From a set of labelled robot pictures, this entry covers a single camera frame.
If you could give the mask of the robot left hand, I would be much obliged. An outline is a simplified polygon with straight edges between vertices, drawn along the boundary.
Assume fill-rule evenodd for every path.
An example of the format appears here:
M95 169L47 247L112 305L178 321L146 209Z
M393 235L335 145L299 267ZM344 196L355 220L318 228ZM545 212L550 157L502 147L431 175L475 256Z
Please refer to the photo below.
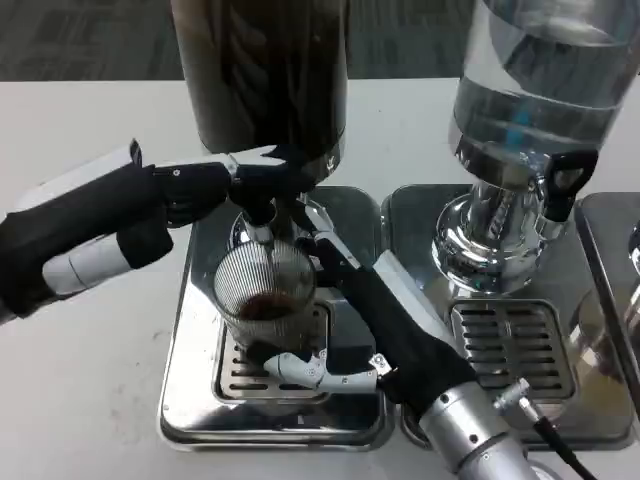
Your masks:
M173 248L171 230L231 200L257 227L311 190L306 157L268 145L160 165L137 140L26 193L1 217L1 321L26 318Z

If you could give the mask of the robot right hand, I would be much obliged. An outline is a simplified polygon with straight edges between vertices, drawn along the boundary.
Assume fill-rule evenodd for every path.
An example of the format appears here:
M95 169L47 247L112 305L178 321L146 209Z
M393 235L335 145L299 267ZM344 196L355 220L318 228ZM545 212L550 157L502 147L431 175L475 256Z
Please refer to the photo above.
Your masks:
M368 359L367 370L342 376L329 373L319 355L286 350L272 341L250 343L249 360L288 384L323 393L381 390L417 418L482 399L474 369L390 251L367 267L311 207L293 201L289 211L294 222L310 234L307 246L319 259L330 284L371 332L376 351Z

